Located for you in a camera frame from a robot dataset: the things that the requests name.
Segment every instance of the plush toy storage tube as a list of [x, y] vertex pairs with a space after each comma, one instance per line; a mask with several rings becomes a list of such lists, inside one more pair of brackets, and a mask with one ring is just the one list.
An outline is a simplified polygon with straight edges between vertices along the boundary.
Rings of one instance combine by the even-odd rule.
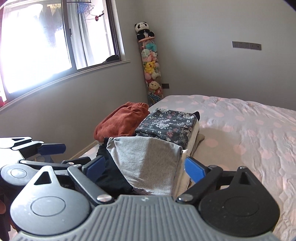
[[157, 46], [153, 40], [154, 37], [139, 40], [149, 106], [163, 99]]

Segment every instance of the black cloth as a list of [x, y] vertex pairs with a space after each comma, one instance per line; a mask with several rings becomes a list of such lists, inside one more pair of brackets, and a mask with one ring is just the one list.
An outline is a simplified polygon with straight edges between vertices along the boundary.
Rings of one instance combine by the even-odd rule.
[[104, 144], [99, 147], [96, 155], [101, 155], [105, 157], [106, 160], [106, 169], [97, 179], [96, 184], [115, 199], [117, 199], [120, 194], [132, 195], [134, 194], [133, 187], [122, 175], [112, 156], [108, 152], [107, 142], [108, 138], [105, 138]]
[[199, 112], [194, 114], [175, 110], [155, 109], [136, 128], [138, 136], [154, 137], [173, 142], [186, 149]]

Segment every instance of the window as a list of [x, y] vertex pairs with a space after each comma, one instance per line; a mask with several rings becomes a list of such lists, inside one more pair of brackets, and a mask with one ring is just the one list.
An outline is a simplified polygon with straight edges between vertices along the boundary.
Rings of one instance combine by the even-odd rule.
[[110, 56], [119, 61], [111, 9], [111, 0], [8, 0], [0, 45], [3, 101], [106, 64]]

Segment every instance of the rust-colored cloth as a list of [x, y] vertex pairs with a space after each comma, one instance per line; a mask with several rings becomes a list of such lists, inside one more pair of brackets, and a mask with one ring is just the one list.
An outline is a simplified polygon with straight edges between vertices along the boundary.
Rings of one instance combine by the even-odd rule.
[[94, 130], [94, 139], [133, 136], [135, 129], [150, 114], [146, 103], [127, 102], [108, 115]]

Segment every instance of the blue gripper pad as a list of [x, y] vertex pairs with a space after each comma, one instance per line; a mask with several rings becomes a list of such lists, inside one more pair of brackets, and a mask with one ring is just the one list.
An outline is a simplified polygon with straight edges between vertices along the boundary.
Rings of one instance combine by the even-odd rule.
[[187, 157], [185, 159], [185, 171], [195, 183], [206, 176], [207, 170], [208, 168], [206, 166], [194, 158]]
[[62, 154], [66, 151], [65, 144], [42, 144], [37, 152], [42, 156]]
[[103, 174], [106, 169], [106, 160], [103, 156], [97, 156], [87, 164], [83, 165], [82, 172], [92, 181], [96, 180]]

